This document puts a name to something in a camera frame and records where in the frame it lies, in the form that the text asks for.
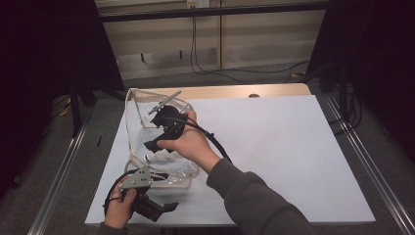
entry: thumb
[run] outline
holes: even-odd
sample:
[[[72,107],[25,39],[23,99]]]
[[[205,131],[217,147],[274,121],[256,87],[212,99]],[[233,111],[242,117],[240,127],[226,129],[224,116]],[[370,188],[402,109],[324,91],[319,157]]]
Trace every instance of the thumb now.
[[[157,145],[162,149],[174,150],[174,140],[159,140]]]
[[[135,196],[137,195],[137,190],[135,189],[129,189],[127,192],[127,195],[124,198],[123,203],[127,206],[131,207],[132,202],[135,200]]]

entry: white table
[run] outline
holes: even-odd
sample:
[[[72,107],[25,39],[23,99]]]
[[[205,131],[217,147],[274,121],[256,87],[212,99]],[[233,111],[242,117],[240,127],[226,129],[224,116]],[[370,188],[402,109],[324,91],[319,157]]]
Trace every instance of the white table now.
[[[172,94],[175,90],[152,91]],[[330,126],[305,85],[181,90],[179,98],[192,104],[199,125],[215,134],[234,165],[261,176],[311,223],[375,221]],[[236,98],[252,93],[262,98]],[[98,225],[104,220],[102,204],[123,173],[128,156],[123,118],[85,223]],[[178,208],[163,214],[157,223],[137,213],[129,223],[161,227],[233,225],[223,200],[206,186],[207,177],[201,171],[188,189],[151,189],[148,195],[153,201],[161,205],[178,202]]]

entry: transparent plastic box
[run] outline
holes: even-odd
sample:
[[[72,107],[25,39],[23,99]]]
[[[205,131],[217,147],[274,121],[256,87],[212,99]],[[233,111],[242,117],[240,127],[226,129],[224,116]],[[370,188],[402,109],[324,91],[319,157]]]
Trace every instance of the transparent plastic box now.
[[[152,187],[188,187],[190,179],[199,174],[199,167],[177,152],[167,150],[155,153],[148,150],[144,143],[156,139],[163,133],[162,127],[157,128],[151,123],[157,112],[149,115],[154,107],[168,96],[137,88],[128,90],[125,99],[125,123],[129,138],[130,156],[125,171],[147,165],[154,177]],[[166,105],[175,107],[180,113],[193,111],[192,106],[178,98],[173,98]]]

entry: aluminum rail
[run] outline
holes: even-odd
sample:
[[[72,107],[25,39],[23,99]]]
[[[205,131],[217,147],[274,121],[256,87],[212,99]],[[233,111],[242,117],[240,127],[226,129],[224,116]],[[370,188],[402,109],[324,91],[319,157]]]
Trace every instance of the aluminum rail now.
[[[336,99],[333,97],[327,97],[327,103],[329,104],[330,109],[336,118],[341,119],[342,114],[339,109],[340,106],[337,103]],[[400,199],[394,193],[391,186],[385,180],[384,176],[381,174],[380,170],[376,166],[372,157],[367,152],[363,143],[360,141],[356,132],[351,128],[351,126],[341,120],[340,125],[345,132],[345,135],[350,142],[351,147],[353,148],[356,155],[359,157],[361,163],[365,167],[367,173],[369,174],[372,182],[375,187],[378,189],[379,194],[384,200],[386,206],[390,210],[394,220],[399,226],[402,234],[405,235],[415,235],[415,226],[412,218],[409,216],[408,212],[405,209],[405,206],[402,204]]]
[[[79,146],[82,142],[86,127],[91,121],[93,111],[93,107],[88,108],[86,112],[85,122],[81,126],[78,134],[74,138],[72,138],[67,153],[65,154],[65,157],[62,161],[61,167],[59,168],[55,176],[55,179],[49,189],[49,192],[46,195],[46,198],[43,201],[36,215],[36,218],[31,224],[27,235],[42,235],[45,232],[46,227],[51,218],[53,209],[55,208],[55,205],[58,203],[60,193],[64,187],[70,167],[73,163],[73,159],[75,158],[76,152],[79,149]]]

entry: gray sleeve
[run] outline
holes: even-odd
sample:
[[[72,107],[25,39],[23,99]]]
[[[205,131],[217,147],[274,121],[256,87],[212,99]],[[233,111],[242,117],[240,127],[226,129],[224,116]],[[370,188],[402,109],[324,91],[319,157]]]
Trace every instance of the gray sleeve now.
[[[128,235],[128,229],[113,228],[106,225],[105,223],[101,223],[97,235]]]
[[[224,199],[226,211],[245,234],[313,234],[304,215],[252,172],[220,160],[207,185]]]

